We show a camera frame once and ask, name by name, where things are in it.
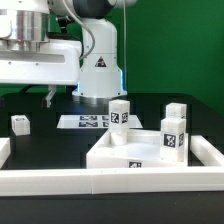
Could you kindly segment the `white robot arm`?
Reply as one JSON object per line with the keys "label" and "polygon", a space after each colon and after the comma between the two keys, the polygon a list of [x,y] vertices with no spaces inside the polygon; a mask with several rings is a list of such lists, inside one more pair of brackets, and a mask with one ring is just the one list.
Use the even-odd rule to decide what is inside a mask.
{"label": "white robot arm", "polygon": [[97,103],[125,96],[117,30],[105,19],[138,0],[0,0],[0,84],[59,85]]}

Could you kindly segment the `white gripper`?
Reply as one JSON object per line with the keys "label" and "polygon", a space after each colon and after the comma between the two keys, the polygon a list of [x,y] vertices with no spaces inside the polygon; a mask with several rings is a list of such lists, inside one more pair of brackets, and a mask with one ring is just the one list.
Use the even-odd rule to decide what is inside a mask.
{"label": "white gripper", "polygon": [[50,108],[55,85],[78,83],[81,50],[79,41],[51,39],[39,52],[18,52],[8,50],[6,42],[0,41],[0,84],[49,85],[44,103]]}

